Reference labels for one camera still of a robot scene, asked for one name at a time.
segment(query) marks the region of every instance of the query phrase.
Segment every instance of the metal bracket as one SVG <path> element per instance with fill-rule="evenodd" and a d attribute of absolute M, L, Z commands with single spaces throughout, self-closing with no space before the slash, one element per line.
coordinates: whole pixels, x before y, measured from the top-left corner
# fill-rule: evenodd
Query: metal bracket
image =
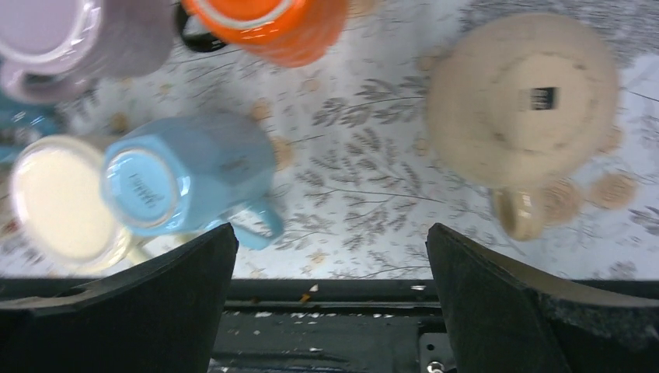
<path fill-rule="evenodd" d="M 420 373 L 453 373 L 455 359 L 446 333 L 424 333 L 419 336 Z"/>

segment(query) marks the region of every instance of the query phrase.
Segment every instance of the screw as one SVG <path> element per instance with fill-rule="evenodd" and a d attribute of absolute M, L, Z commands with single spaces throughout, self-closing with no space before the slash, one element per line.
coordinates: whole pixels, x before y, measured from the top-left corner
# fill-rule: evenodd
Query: screw
<path fill-rule="evenodd" d="M 428 364 L 428 373 L 444 373 L 444 365 L 439 361 L 432 361 Z"/>

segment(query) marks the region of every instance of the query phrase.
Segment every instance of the black mug handle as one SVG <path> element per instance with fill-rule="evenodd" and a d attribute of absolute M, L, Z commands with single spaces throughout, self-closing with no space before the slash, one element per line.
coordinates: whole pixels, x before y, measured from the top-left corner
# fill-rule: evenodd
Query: black mug handle
<path fill-rule="evenodd" d="M 187 14 L 181 3 L 176 5 L 176 30 L 181 36 L 183 44 L 187 49 L 193 52 L 210 53 L 218 51 L 227 46 L 225 42 L 214 37 L 210 33 L 202 33 L 197 35 L 183 35 L 187 21 L 190 20 L 190 15 Z"/>

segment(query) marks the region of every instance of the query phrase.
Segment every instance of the black square label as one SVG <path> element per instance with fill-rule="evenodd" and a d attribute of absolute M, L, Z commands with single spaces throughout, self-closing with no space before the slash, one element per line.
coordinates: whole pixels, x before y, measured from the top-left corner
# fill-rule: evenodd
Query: black square label
<path fill-rule="evenodd" d="M 557 87 L 532 88 L 528 91 L 530 95 L 531 110 L 554 110 L 556 109 Z"/>

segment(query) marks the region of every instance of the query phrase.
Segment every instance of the floral tablecloth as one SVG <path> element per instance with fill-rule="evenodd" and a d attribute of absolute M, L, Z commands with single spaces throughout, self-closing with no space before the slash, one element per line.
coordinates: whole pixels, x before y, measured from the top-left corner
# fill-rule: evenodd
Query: floral tablecloth
<path fill-rule="evenodd" d="M 617 55 L 623 87 L 608 142 L 573 177 L 547 186 L 553 224 L 541 239 L 522 243 L 502 232 L 486 189 L 436 159 L 424 97 L 433 63 L 462 33 L 531 11 L 593 26 Z M 89 133 L 234 110 L 290 144 L 293 164 L 271 192 L 286 234 L 264 251 L 241 249 L 235 277 L 430 278 L 424 241 L 440 221 L 561 277 L 657 279 L 657 18 L 654 0 L 354 0 L 338 44 L 304 68 L 278 68 L 234 47 L 191 54 L 178 46 L 155 74 L 101 82 L 62 111 L 71 131 Z M 11 232 L 3 202 L 3 229 Z M 178 244 L 165 237 L 149 248 Z M 19 236 L 0 246 L 0 274 L 68 275 Z"/>

